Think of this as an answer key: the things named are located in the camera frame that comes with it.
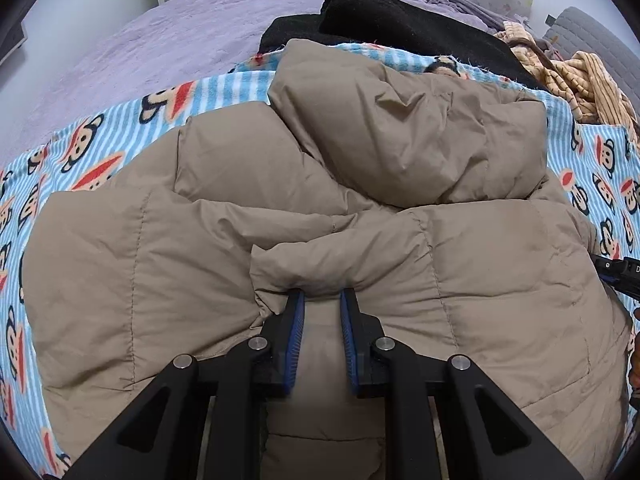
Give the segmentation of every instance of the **black tool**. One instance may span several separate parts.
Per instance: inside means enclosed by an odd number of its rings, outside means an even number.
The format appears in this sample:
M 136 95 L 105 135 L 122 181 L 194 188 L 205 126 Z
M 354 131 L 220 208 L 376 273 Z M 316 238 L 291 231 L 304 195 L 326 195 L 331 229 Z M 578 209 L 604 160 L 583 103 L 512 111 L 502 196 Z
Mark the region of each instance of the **black tool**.
M 600 279 L 618 292 L 640 301 L 640 260 L 625 258 L 609 260 L 591 255 L 591 261 Z
M 429 396 L 451 480 L 582 479 L 469 357 L 421 356 L 385 336 L 377 317 L 360 312 L 353 289 L 342 293 L 340 309 L 354 392 L 386 399 L 387 479 L 442 478 Z

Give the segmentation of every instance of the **puffer jacket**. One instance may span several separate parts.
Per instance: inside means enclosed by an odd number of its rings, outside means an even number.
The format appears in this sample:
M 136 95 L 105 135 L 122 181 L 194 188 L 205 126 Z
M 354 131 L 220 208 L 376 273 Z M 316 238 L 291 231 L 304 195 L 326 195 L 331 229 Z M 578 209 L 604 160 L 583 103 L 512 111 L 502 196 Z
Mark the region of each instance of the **puffer jacket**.
M 24 256 L 50 421 L 73 458 L 176 354 L 223 354 L 308 297 L 266 479 L 381 479 L 383 405 L 351 397 L 338 292 L 439 359 L 469 355 L 602 478 L 626 418 L 630 321 L 594 227 L 546 168 L 525 91 L 287 45 L 270 106 L 191 118 L 94 191 L 51 195 Z

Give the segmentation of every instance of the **jacket seam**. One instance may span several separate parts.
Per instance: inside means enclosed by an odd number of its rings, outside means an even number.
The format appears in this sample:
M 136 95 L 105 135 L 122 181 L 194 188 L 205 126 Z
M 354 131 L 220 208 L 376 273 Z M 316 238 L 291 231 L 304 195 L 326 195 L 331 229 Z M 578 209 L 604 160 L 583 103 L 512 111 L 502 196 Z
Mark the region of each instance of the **jacket seam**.
M 132 375 L 133 375 L 133 383 L 136 382 L 136 353 L 134 350 L 134 335 L 133 335 L 133 315 L 134 315 L 134 304 L 135 304 L 135 292 L 136 292 L 136 270 L 138 268 L 138 255 L 140 254 L 140 240 L 142 239 L 142 228 L 145 224 L 145 216 L 146 210 L 149 204 L 149 199 L 151 198 L 151 191 L 147 193 L 145 199 L 142 202 L 142 207 L 140 211 L 142 213 L 140 217 L 140 229 L 138 230 L 138 240 L 136 241 L 136 254 L 133 259 L 133 271 L 131 273 L 131 316 L 130 316 L 130 328 L 131 328 L 131 367 L 132 367 Z
M 182 128 L 178 128 L 178 134 L 175 136 L 175 173 L 174 184 L 171 191 L 175 193 L 175 183 L 178 182 L 178 170 L 180 170 L 180 140 L 182 139 Z
M 540 225 L 542 225 L 542 228 L 545 231 L 545 236 L 546 236 L 546 241 L 548 242 L 548 244 L 553 248 L 554 250 L 554 255 L 558 257 L 558 259 L 560 260 L 560 262 L 562 263 L 562 265 L 567 268 L 568 270 L 571 270 L 571 268 L 567 265 L 566 261 L 564 260 L 564 257 L 562 256 L 562 254 L 560 254 L 559 249 L 553 244 L 553 242 L 551 241 L 551 236 L 549 235 L 549 231 L 546 228 L 546 224 L 545 221 L 542 218 L 542 214 L 540 213 L 540 210 L 536 207 L 535 204 L 531 204 L 533 206 L 533 209 L 535 209 L 536 211 L 536 215 L 538 215 L 538 218 L 540 219 Z M 574 291 L 576 293 L 576 298 L 571 302 L 571 308 L 572 310 L 576 310 L 577 311 L 577 315 L 578 315 L 578 320 L 580 320 L 580 326 L 582 328 L 582 339 L 584 341 L 584 347 L 586 349 L 586 356 L 587 356 L 587 373 L 585 374 L 588 375 L 591 373 L 591 356 L 590 356 L 590 348 L 589 348 L 589 341 L 587 341 L 586 336 L 584 335 L 584 320 L 582 319 L 582 314 L 580 313 L 580 309 L 576 307 L 578 300 L 582 297 L 583 293 L 580 292 L 580 290 L 577 290 L 575 285 L 573 283 L 570 284 L 571 290 Z
M 429 248 L 429 253 L 431 255 L 431 268 L 433 269 L 433 279 L 435 280 L 435 283 L 436 283 L 436 291 L 438 293 L 438 299 L 440 300 L 440 304 L 442 305 L 442 309 L 444 311 L 444 315 L 447 318 L 447 324 L 449 325 L 449 331 L 451 332 L 451 337 L 453 339 L 453 344 L 456 346 L 456 351 L 459 352 L 460 351 L 460 345 L 458 344 L 458 339 L 456 338 L 456 333 L 453 330 L 453 323 L 451 322 L 451 316 L 449 315 L 449 311 L 447 309 L 447 305 L 445 304 L 444 299 L 442 298 L 442 292 L 440 291 L 440 280 L 438 280 L 438 273 L 436 272 L 436 259 L 435 259 L 435 256 L 433 254 L 433 246 L 429 242 L 429 238 L 427 237 L 426 230 L 424 229 L 424 227 L 422 225 L 422 221 L 416 216 L 416 214 L 413 211 L 409 212 L 409 214 L 417 222 L 418 228 L 420 229 L 420 232 L 422 233 L 422 236 L 424 236 L 424 241 L 427 244 L 427 247 Z

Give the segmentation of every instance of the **gray headboard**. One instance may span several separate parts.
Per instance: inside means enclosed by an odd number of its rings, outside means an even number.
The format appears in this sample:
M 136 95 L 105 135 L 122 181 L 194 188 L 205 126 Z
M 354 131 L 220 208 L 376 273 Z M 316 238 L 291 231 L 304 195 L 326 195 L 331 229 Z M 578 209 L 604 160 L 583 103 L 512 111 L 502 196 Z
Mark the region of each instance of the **gray headboard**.
M 608 28 L 575 7 L 562 11 L 546 32 L 565 59 L 576 51 L 594 52 L 640 114 L 640 59 Z

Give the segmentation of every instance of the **metal screw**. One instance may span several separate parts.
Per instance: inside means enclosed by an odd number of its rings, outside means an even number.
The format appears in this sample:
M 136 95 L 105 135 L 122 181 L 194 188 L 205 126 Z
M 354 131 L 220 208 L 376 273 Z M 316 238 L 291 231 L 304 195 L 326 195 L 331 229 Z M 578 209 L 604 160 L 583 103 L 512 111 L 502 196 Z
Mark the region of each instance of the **metal screw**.
M 188 354 L 180 354 L 174 358 L 174 366 L 183 370 L 188 368 L 193 362 L 193 358 Z
M 376 346 L 381 350 L 393 350 L 396 342 L 390 337 L 379 337 L 376 339 Z
M 471 361 L 466 355 L 454 355 L 451 359 L 451 365 L 457 370 L 466 370 L 471 366 Z
M 263 348 L 267 348 L 269 342 L 260 336 L 252 337 L 249 339 L 249 348 L 251 350 L 262 350 Z

